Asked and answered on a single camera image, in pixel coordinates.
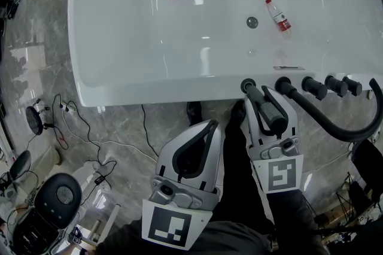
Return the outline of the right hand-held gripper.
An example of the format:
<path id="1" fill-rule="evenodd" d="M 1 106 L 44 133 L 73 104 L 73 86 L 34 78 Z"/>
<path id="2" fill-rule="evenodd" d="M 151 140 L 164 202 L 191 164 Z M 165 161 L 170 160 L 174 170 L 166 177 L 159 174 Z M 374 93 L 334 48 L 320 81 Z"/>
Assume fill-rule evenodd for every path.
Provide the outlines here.
<path id="1" fill-rule="evenodd" d="M 303 155 L 299 153 L 300 139 L 297 112 L 285 96 L 266 86 L 269 93 L 288 116 L 288 127 L 281 138 L 266 135 L 264 122 L 257 106 L 245 97 L 251 146 L 248 154 L 256 177 L 265 194 L 281 193 L 300 188 Z"/>

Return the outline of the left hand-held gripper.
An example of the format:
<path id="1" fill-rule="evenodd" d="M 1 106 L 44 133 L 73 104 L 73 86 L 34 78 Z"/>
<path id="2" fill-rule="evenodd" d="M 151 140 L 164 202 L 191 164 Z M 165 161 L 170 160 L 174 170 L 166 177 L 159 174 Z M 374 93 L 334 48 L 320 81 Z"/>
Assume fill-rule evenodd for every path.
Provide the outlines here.
<path id="1" fill-rule="evenodd" d="M 189 127 L 164 145 L 156 166 L 161 177 L 152 178 L 152 194 L 142 202 L 142 239 L 191 249 L 220 200 L 215 183 L 222 134 L 220 124 L 211 119 Z"/>

